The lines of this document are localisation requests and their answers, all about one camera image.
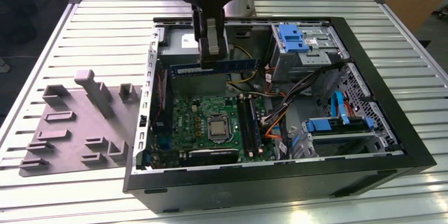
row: floor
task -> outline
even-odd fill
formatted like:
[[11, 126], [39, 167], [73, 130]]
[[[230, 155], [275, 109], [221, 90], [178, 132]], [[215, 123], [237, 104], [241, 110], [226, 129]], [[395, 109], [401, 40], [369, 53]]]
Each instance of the floor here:
[[[0, 57], [10, 66], [7, 73], [0, 73], [0, 125], [63, 12], [67, 0], [34, 0], [34, 2], [38, 12], [30, 17], [30, 20], [37, 29], [37, 37], [22, 45], [9, 45], [0, 38]], [[448, 19], [438, 20], [430, 16], [414, 35], [418, 40], [431, 40], [426, 49], [443, 70], [448, 71]]]

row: yellow wire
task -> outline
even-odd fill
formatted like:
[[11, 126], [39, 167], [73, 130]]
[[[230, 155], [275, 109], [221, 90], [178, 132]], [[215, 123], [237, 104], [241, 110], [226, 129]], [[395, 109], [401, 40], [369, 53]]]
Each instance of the yellow wire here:
[[250, 75], [249, 78], [245, 78], [243, 80], [239, 80], [239, 81], [227, 81], [226, 83], [235, 84], [235, 83], [246, 82], [246, 81], [251, 80], [251, 78], [254, 77], [255, 74], [257, 74], [257, 70], [253, 71], [253, 74]]
[[[233, 45], [233, 47], [235, 47], [237, 49], [239, 49], [239, 50], [246, 54], [246, 56], [247, 56], [250, 59], [253, 59], [251, 55], [249, 54], [247, 51], [245, 51], [245, 49], [243, 49], [242, 47], [239, 47], [239, 46], [237, 46], [237, 45]], [[245, 78], [243, 80], [239, 80], [239, 81], [227, 81], [226, 83], [231, 83], [231, 84], [243, 83], [243, 82], [251, 80], [251, 78], [254, 77], [255, 74], [257, 74], [257, 69], [253, 71], [253, 74], [250, 75], [249, 78]]]
[[242, 47], [239, 47], [239, 46], [237, 46], [237, 45], [233, 45], [233, 47], [235, 47], [238, 50], [241, 50], [241, 51], [246, 54], [246, 56], [247, 56], [250, 59], [253, 59], [251, 55], [249, 54], [247, 51], [245, 51], [245, 49], [243, 49]]

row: metal table frame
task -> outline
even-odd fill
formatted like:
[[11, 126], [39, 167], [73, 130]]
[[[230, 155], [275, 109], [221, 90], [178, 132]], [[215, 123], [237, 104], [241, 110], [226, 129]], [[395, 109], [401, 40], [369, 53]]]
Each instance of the metal table frame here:
[[109, 87], [142, 84], [151, 18], [190, 13], [178, 0], [71, 0], [0, 128], [0, 221], [445, 222], [448, 76], [398, 18], [373, 0], [255, 0], [254, 6], [257, 16], [346, 19], [438, 165], [354, 197], [158, 216], [122, 194], [123, 168], [19, 177], [17, 165], [45, 106], [42, 88], [57, 83], [75, 87], [73, 74], [79, 68], [93, 69], [95, 80]]

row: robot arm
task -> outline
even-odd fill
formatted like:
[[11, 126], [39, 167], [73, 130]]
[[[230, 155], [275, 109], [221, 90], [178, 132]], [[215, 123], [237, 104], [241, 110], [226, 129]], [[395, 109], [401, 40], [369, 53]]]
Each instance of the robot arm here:
[[182, 0], [191, 5], [194, 39], [198, 42], [201, 68], [211, 68], [225, 58], [223, 9], [231, 0]]

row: cpu socket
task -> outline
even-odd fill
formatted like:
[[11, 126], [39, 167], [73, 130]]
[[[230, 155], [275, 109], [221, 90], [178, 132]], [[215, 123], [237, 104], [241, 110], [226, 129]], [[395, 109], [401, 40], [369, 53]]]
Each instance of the cpu socket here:
[[225, 114], [210, 114], [206, 118], [207, 140], [221, 144], [229, 139], [229, 118]]

